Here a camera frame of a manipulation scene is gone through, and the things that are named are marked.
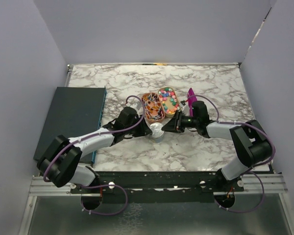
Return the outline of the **silver jar lid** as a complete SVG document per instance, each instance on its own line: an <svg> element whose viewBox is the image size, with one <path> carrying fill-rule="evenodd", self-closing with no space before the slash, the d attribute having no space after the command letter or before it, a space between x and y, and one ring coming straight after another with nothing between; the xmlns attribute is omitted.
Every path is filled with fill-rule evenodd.
<svg viewBox="0 0 294 235"><path fill-rule="evenodd" d="M152 123L150 125L150 130L152 131L151 137L154 139L161 138L164 135L164 131L162 130L163 124L159 122Z"/></svg>

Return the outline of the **clear glass jar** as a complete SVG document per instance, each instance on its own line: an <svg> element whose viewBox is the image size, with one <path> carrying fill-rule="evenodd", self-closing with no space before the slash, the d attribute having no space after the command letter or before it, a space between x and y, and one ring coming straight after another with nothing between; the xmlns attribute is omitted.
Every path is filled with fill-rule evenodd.
<svg viewBox="0 0 294 235"><path fill-rule="evenodd" d="M160 143L163 139L164 139L164 136L160 136L160 137L151 137L151 140L152 140L154 143Z"/></svg>

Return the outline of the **tan tray of star candies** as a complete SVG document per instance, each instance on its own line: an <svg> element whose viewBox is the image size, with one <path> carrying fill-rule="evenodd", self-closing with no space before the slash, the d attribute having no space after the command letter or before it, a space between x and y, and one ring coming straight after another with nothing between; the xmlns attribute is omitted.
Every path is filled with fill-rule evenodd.
<svg viewBox="0 0 294 235"><path fill-rule="evenodd" d="M177 111L182 110L174 88L168 86L162 87L158 90L158 95L167 118L172 118Z"/></svg>

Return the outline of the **pink tray of lollipops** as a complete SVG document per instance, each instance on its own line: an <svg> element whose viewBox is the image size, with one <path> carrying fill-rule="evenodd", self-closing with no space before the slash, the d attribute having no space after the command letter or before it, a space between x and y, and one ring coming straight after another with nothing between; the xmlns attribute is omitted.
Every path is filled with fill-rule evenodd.
<svg viewBox="0 0 294 235"><path fill-rule="evenodd" d="M165 118L165 111L159 95L157 93L145 93L141 99L144 104L147 122L162 122Z"/></svg>

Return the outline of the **purple plastic scoop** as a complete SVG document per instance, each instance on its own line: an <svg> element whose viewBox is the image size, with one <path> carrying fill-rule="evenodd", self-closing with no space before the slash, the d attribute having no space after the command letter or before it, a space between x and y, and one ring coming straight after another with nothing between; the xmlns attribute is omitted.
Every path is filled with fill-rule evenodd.
<svg viewBox="0 0 294 235"><path fill-rule="evenodd" d="M197 97L195 96L193 88L189 88L187 98L188 98L187 101L189 106L189 114L192 117L193 116L192 104L197 101Z"/></svg>

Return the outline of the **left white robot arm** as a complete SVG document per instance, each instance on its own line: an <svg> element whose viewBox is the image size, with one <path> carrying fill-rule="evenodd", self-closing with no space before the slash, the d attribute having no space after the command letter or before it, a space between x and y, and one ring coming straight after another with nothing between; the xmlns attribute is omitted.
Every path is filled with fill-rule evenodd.
<svg viewBox="0 0 294 235"><path fill-rule="evenodd" d="M37 162L37 168L46 182L60 188L67 183L81 185L87 193L98 189L97 174L79 161L84 156L105 147L111 147L125 138L152 134L145 118L131 107L125 107L119 116L100 129L75 138L57 136Z"/></svg>

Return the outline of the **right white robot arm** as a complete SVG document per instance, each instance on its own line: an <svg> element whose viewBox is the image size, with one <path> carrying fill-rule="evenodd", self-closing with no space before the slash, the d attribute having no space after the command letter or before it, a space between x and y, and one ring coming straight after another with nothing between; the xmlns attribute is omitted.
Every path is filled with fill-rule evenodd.
<svg viewBox="0 0 294 235"><path fill-rule="evenodd" d="M249 172L256 166L267 164L275 155L275 147L256 120L248 122L219 122L211 120L203 101L195 101L191 106L193 115L178 111L162 127L162 131L183 133L186 128L194 128L205 138L231 140L237 156L216 172L215 187L227 191L233 180Z"/></svg>

